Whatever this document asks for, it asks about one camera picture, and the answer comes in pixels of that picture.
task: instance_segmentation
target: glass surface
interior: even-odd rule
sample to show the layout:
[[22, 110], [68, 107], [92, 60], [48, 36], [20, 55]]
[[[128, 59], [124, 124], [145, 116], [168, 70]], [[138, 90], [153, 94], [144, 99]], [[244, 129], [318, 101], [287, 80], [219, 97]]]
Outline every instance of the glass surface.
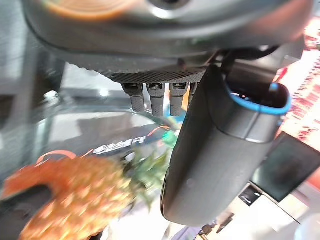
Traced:
[[[170, 122], [148, 110], [132, 112], [120, 84], [44, 50], [28, 30], [19, 0], [0, 1], [0, 56], [0, 193], [7, 177], [40, 161], [126, 156], [133, 149], [146, 158], [168, 149], [162, 138]], [[169, 223], [159, 201], [160, 189], [150, 212], [138, 202], [110, 224], [112, 239], [161, 240]]]

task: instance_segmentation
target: orange rim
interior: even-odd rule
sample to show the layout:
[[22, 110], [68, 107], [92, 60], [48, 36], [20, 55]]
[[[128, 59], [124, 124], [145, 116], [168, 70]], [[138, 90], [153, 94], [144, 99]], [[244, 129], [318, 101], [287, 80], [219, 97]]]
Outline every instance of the orange rim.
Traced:
[[79, 20], [115, 17], [140, 0], [46, 0], [45, 5], [56, 14]]
[[152, 132], [150, 132], [147, 137], [150, 137], [152, 134], [154, 134], [154, 133], [155, 133], [156, 131], [158, 131], [159, 129], [169, 130], [170, 127], [168, 127], [168, 126], [159, 126], [159, 127], [157, 127], [155, 130], [153, 130]]
[[41, 157], [39, 157], [38, 160], [36, 161], [36, 164], [40, 164], [45, 159], [45, 157], [49, 156], [49, 155], [63, 155], [63, 156], [66, 156], [70, 159], [75, 159], [77, 157], [77, 155], [74, 154], [72, 151], [56, 150], [56, 151], [48, 152], [48, 153], [42, 155]]

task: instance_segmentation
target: blurry object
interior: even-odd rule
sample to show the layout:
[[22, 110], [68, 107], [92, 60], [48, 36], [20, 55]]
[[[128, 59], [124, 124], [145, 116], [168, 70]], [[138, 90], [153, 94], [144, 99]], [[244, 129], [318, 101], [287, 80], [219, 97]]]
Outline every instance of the blurry object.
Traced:
[[132, 161], [83, 157], [27, 166], [8, 178], [3, 197], [36, 185], [48, 185], [55, 199], [25, 227], [20, 239], [86, 240], [118, 218], [140, 198], [150, 206], [148, 191], [159, 189], [167, 170], [167, 152]]
[[245, 211], [236, 212], [215, 240], [293, 240], [294, 230], [299, 223], [265, 195], [259, 197]]
[[319, 240], [320, 214], [315, 214], [304, 220], [296, 230], [294, 240]]
[[177, 144], [178, 137], [173, 131], [167, 131], [163, 135], [162, 141], [169, 147], [174, 148]]
[[281, 133], [251, 182], [281, 202], [320, 167], [320, 152]]
[[168, 240], [171, 233], [171, 224], [169, 224], [168, 228], [165, 230], [162, 240]]
[[258, 198], [261, 197], [261, 193], [257, 191], [253, 186], [249, 185], [239, 196], [246, 205], [249, 207], [255, 203]]
[[305, 28], [305, 47], [306, 50], [318, 50], [320, 33], [320, 18], [314, 17], [309, 25]]
[[100, 232], [98, 235], [91, 237], [90, 240], [102, 240], [102, 236], [103, 233]]
[[320, 168], [308, 179], [308, 183], [320, 192]]
[[273, 80], [275, 83], [280, 83], [280, 81], [285, 77], [285, 75], [288, 73], [288, 70], [289, 68], [288, 67], [285, 67], [285, 68], [282, 68], [280, 69], [276, 76], [275, 76], [275, 79]]
[[304, 52], [300, 64], [290, 67], [279, 82], [293, 97], [281, 131], [320, 151], [320, 53]]
[[201, 231], [199, 232], [199, 235], [205, 235], [208, 236], [210, 233], [212, 233], [213, 229], [217, 226], [217, 223], [214, 221], [210, 224], [206, 224], [202, 227]]
[[200, 227], [186, 226], [174, 235], [171, 240], [193, 240], [198, 235], [199, 231], [201, 231]]
[[64, 17], [97, 20], [115, 17], [139, 0], [44, 0], [51, 11]]
[[0, 95], [0, 130], [6, 125], [14, 102], [12, 95]]
[[225, 229], [229, 225], [229, 223], [233, 221], [234, 216], [235, 215], [231, 213], [231, 215], [220, 225], [218, 231], [216, 231], [216, 234], [219, 234], [223, 229]]
[[298, 189], [278, 204], [279, 208], [296, 220], [301, 219], [301, 217], [309, 211], [309, 206], [310, 199]]
[[[96, 101], [90, 107], [85, 102], [60, 103], [52, 109], [44, 106], [44, 110], [31, 112], [31, 125], [13, 124], [7, 129], [9, 134], [0, 141], [0, 186], [14, 172], [37, 160], [39, 163], [84, 155], [110, 157], [137, 148], [146, 158], [155, 149], [161, 155], [168, 148], [162, 138], [172, 129], [169, 121], [147, 112], [133, 113], [129, 111], [130, 105], [122, 105], [119, 100], [108, 101], [110, 106]], [[18, 142], [19, 134], [29, 138]]]

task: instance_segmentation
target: pineapple leaves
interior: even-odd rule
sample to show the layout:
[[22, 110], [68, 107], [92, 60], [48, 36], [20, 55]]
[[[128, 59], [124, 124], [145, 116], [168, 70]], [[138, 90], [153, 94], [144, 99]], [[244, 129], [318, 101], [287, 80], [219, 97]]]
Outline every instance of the pineapple leaves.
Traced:
[[136, 150], [135, 157], [132, 160], [130, 167], [132, 168], [133, 175], [131, 176], [130, 189], [137, 199], [142, 200], [147, 205], [149, 211], [154, 201], [149, 194], [155, 189], [161, 189], [163, 180], [168, 169], [169, 151], [166, 151], [160, 157], [156, 158], [154, 151], [149, 157], [143, 159], [139, 150]]
[[135, 153], [135, 156], [134, 156], [134, 159], [132, 160], [132, 165], [133, 166], [136, 166], [140, 163], [140, 160], [143, 158], [142, 157], [142, 153], [141, 151], [137, 148], [134, 150], [134, 153]]
[[167, 158], [168, 158], [168, 150], [165, 151], [165, 153], [160, 156], [158, 159], [155, 160], [154, 167], [155, 168], [162, 168], [167, 165]]
[[144, 191], [138, 192], [137, 197], [142, 199], [143, 202], [145, 202], [145, 204], [148, 207], [148, 211], [150, 213], [151, 207], [152, 207], [152, 203], [153, 203], [154, 199], [152, 197], [148, 196], [146, 194], [146, 192], [144, 192]]

